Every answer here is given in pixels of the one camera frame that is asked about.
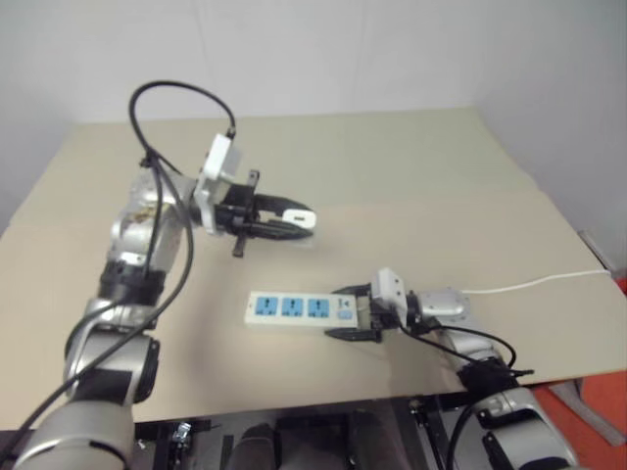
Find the electrical outlet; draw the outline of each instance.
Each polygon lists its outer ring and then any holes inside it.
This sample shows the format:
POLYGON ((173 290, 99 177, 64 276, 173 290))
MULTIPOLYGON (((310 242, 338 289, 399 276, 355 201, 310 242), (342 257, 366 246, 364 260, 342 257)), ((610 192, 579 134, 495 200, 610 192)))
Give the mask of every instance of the electrical outlet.
POLYGON ((251 292, 244 316, 249 326, 289 327, 290 331, 357 328, 355 296, 251 292))
POLYGON ((303 299, 286 297, 281 301, 281 315, 303 316, 303 299))
POLYGON ((313 318, 328 318, 329 300, 309 299, 307 301, 307 314, 313 318))
POLYGON ((255 306, 256 315, 276 315, 277 297, 259 297, 255 306))

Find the white wall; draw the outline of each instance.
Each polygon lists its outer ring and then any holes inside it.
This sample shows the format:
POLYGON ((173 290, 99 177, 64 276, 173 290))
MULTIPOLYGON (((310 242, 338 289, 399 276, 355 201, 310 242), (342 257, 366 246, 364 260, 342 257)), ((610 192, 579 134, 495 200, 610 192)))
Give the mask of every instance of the white wall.
MULTIPOLYGON (((625 0, 0 0, 0 222, 71 122, 125 120, 132 89, 167 77, 240 116, 477 104, 621 263, 624 58, 625 0)), ((218 111, 170 91, 141 115, 218 111)))

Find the white power cord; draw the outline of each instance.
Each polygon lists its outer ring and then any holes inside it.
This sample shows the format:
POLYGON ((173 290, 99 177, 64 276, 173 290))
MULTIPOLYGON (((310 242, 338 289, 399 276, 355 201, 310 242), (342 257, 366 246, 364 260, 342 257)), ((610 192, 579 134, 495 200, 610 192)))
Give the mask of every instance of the white power cord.
POLYGON ((484 289, 484 290, 463 290, 463 294, 499 294, 501 292, 517 291, 518 289, 524 289, 526 287, 542 284, 543 282, 553 281, 555 279, 567 279, 569 277, 590 276, 592 274, 607 274, 610 272, 606 269, 593 269, 591 271, 579 271, 579 272, 567 272, 565 274, 552 274, 550 276, 534 279, 533 281, 525 282, 523 284, 517 284, 515 286, 500 287, 498 289, 484 289))

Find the power strip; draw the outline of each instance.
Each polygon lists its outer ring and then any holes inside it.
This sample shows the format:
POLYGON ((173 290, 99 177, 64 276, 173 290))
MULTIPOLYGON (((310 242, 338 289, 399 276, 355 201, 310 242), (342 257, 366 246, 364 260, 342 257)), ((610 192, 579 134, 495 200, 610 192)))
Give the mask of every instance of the power strip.
POLYGON ((357 328, 354 296, 251 292, 244 322, 250 326, 304 329, 357 328))

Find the beige table surface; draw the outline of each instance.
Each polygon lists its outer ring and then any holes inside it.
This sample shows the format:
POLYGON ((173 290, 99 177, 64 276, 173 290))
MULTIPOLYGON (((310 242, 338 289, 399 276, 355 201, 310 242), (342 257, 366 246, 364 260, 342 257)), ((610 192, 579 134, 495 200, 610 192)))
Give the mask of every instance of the beige table surface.
MULTIPOLYGON (((146 124, 195 174, 219 119, 146 124)), ((196 231, 182 295, 160 320, 161 364, 137 420, 460 390, 446 360, 395 332, 382 345, 249 330, 251 290, 328 292, 391 266, 415 290, 501 287, 598 262, 471 109, 244 118, 240 174, 318 211, 312 247, 196 231)), ((61 380, 63 344, 95 293, 111 223, 141 158, 126 124, 77 126, 0 242, 0 429, 61 380)), ((169 285, 182 266, 181 251, 169 285)), ((473 296, 484 328, 513 343, 527 381, 627 366, 627 305, 604 275, 473 296)))

